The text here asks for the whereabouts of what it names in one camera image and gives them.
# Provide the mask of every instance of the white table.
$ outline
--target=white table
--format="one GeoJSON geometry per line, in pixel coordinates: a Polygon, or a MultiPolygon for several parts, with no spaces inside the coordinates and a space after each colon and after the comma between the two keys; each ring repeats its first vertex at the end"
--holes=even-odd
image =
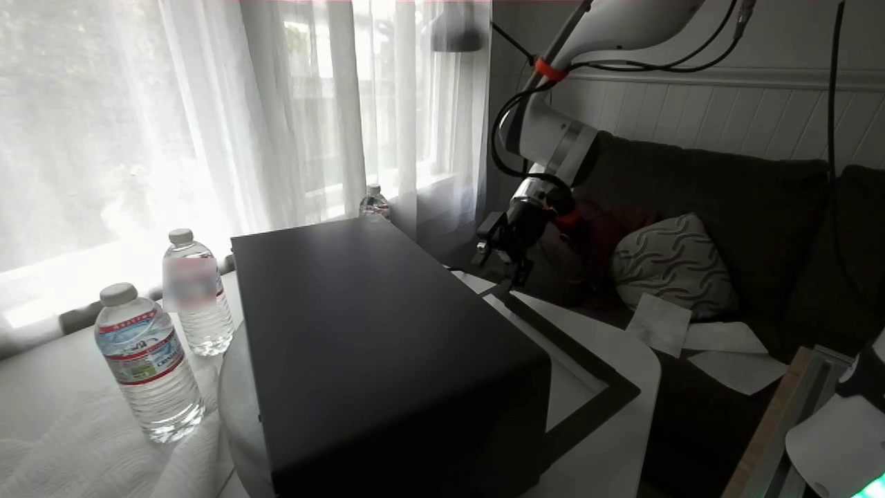
{"type": "MultiPolygon", "coordinates": [[[[241,294],[224,276],[234,325],[241,294]]],[[[219,417],[222,356],[187,356],[208,405],[177,445],[153,445],[117,388],[90,330],[0,362],[3,498],[216,498],[234,489],[219,417]]]]}
{"type": "MultiPolygon", "coordinates": [[[[489,283],[465,276],[473,290],[489,289],[489,283]]],[[[234,276],[224,276],[226,300],[234,320],[241,320],[241,297],[234,276]]],[[[538,300],[526,300],[529,307],[541,314],[570,337],[592,348],[601,361],[628,377],[642,392],[595,428],[584,444],[566,451],[529,498],[549,495],[637,495],[642,460],[648,448],[653,406],[657,395],[661,366],[655,354],[621,334],[614,327],[592,320],[585,315],[552,307],[538,300]]],[[[498,314],[509,315],[526,334],[526,330],[504,305],[486,300],[498,314]]],[[[241,498],[258,486],[254,495],[269,493],[269,477],[262,468],[262,434],[258,426],[258,401],[251,388],[245,337],[234,337],[241,352],[230,352],[222,361],[191,356],[191,369],[198,380],[208,416],[205,423],[187,441],[177,445],[153,445],[140,434],[135,417],[128,410],[112,377],[100,356],[90,330],[43,344],[34,352],[0,362],[0,495],[3,498],[117,498],[117,495],[155,495],[155,498],[241,498]],[[251,399],[222,392],[224,384],[237,384],[251,399]]],[[[580,406],[601,383],[580,374],[563,354],[544,347],[555,361],[549,384],[552,426],[570,410],[580,406]]]]}

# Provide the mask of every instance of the wall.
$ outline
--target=wall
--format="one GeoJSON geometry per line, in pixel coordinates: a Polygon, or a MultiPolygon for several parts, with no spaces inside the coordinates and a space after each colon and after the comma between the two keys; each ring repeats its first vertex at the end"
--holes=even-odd
{"type": "MultiPolygon", "coordinates": [[[[541,53],[573,5],[573,0],[498,0],[495,22],[541,53]]],[[[625,139],[760,157],[825,157],[836,5],[836,0],[758,0],[739,51],[717,69],[699,76],[576,73],[555,88],[552,106],[625,139]]],[[[628,56],[672,62],[696,48],[724,8],[726,0],[707,0],[681,36],[628,56]]],[[[881,19],[881,0],[845,0],[836,119],[840,167],[885,170],[881,19]]],[[[493,107],[516,91],[526,76],[523,58],[495,38],[493,107]]],[[[509,195],[511,184],[489,175],[493,207],[509,195]]]]}

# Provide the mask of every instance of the bottle label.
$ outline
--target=bottle label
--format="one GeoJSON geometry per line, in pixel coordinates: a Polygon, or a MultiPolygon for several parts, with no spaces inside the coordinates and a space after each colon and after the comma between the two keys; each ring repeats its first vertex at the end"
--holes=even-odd
{"type": "Polygon", "coordinates": [[[146,384],[184,361],[172,320],[158,309],[100,327],[96,344],[118,384],[146,384]]]}
{"type": "Polygon", "coordinates": [[[211,275],[202,275],[184,283],[173,283],[173,279],[166,279],[166,283],[173,305],[182,305],[182,307],[212,302],[216,297],[224,294],[219,268],[211,268],[211,275]]]}

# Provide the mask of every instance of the cushion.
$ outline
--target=cushion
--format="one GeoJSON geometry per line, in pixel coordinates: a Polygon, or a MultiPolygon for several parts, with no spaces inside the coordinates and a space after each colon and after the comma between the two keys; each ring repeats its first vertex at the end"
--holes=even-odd
{"type": "Polygon", "coordinates": [[[856,354],[880,334],[885,318],[885,171],[843,170],[836,203],[782,320],[802,330],[808,344],[856,354]]]}
{"type": "Polygon", "coordinates": [[[702,222],[688,214],[625,235],[610,258],[619,300],[637,307],[642,294],[714,318],[739,307],[726,268],[702,222]]]}
{"type": "Polygon", "coordinates": [[[747,315],[779,315],[827,207],[827,163],[764,161],[601,134],[577,200],[606,210],[696,214],[747,315]]]}

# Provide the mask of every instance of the pillow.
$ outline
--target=pillow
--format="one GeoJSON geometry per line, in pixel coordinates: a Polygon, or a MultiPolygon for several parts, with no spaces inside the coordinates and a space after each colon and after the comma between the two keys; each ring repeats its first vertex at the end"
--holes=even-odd
{"type": "Polygon", "coordinates": [[[695,318],[739,307],[729,275],[695,214],[625,235],[614,250],[610,276],[630,309],[642,294],[688,307],[695,318]]]}

